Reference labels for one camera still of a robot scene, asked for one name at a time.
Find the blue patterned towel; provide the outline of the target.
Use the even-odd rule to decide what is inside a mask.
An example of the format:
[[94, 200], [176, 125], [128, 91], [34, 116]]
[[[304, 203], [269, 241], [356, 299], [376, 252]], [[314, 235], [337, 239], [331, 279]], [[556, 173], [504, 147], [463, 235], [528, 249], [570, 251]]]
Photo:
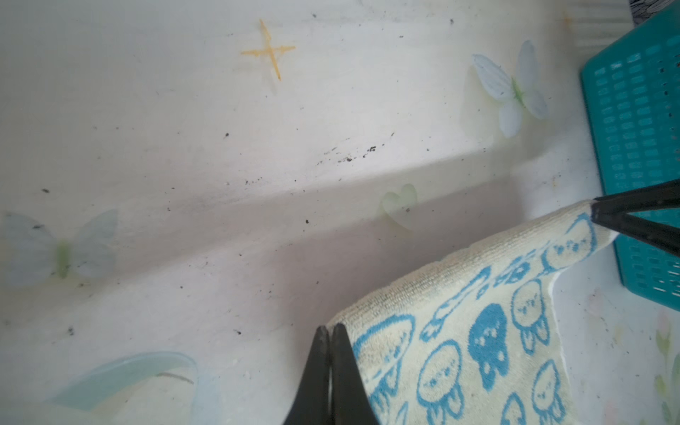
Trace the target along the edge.
[[582, 201], [421, 267], [338, 313], [379, 423], [576, 423], [553, 286], [613, 240]]

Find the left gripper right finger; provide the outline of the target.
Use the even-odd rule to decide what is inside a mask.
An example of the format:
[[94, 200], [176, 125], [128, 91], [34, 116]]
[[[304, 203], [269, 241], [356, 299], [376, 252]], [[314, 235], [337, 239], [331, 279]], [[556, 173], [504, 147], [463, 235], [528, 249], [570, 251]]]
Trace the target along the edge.
[[377, 425], [378, 421], [369, 403], [349, 334], [343, 323], [334, 326], [330, 348], [331, 423]]

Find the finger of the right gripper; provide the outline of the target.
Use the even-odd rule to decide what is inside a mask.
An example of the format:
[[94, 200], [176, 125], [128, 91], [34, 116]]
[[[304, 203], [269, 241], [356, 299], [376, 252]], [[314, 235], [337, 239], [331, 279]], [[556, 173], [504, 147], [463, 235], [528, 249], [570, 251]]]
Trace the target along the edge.
[[614, 195], [596, 198], [593, 204], [593, 215], [632, 214], [679, 207], [678, 179], [649, 186], [634, 191], [626, 191]]
[[591, 221], [666, 253], [679, 256], [679, 228], [648, 221], [630, 214], [594, 212]]

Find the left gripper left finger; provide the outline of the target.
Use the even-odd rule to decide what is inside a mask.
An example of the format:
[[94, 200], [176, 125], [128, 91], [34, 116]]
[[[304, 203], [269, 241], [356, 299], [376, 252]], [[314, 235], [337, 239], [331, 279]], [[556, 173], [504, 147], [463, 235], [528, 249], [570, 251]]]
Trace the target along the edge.
[[299, 388], [284, 425], [330, 424], [330, 372], [329, 331], [325, 326], [320, 326], [315, 331]]

